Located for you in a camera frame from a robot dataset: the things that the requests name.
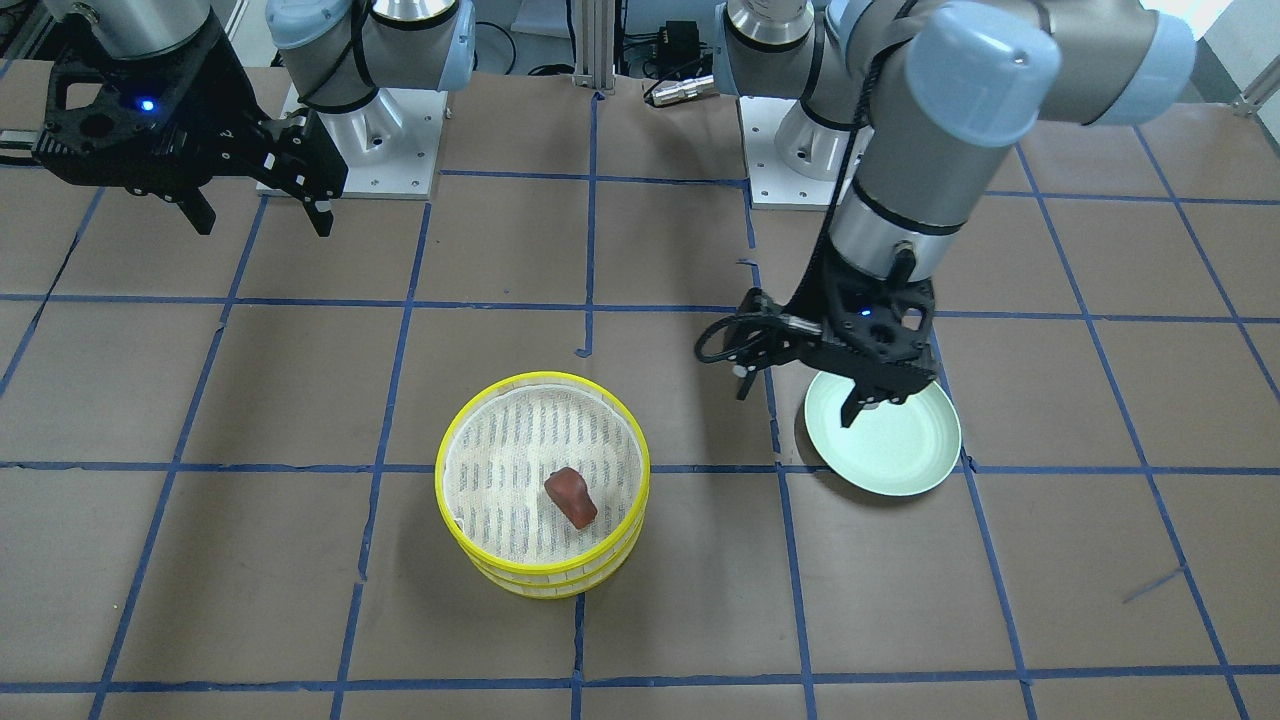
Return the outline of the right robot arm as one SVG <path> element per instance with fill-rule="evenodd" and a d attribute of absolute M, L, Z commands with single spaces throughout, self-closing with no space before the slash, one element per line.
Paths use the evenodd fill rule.
<path fill-rule="evenodd" d="M 298 200 L 332 233 L 351 167 L 387 160 L 412 135 L 392 99 L 458 91 L 474 70 L 471 1 L 270 1 L 265 20 L 298 106 L 269 115 L 207 1 L 50 1 L 67 44 L 44 123 L 3 163 L 68 184 L 152 195 L 200 234 L 204 186 L 244 177 Z"/>

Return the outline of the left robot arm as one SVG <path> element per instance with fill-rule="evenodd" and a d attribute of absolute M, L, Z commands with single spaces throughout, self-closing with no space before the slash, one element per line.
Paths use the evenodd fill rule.
<path fill-rule="evenodd" d="M 852 382 L 850 427 L 937 377 L 933 274 L 1014 146 L 1041 120 L 1138 126 L 1181 95 L 1197 33 L 1140 1 L 727 1 L 726 95 L 794 99 L 847 133 L 803 278 L 749 290 L 695 343 L 758 374 L 800 361 Z"/>

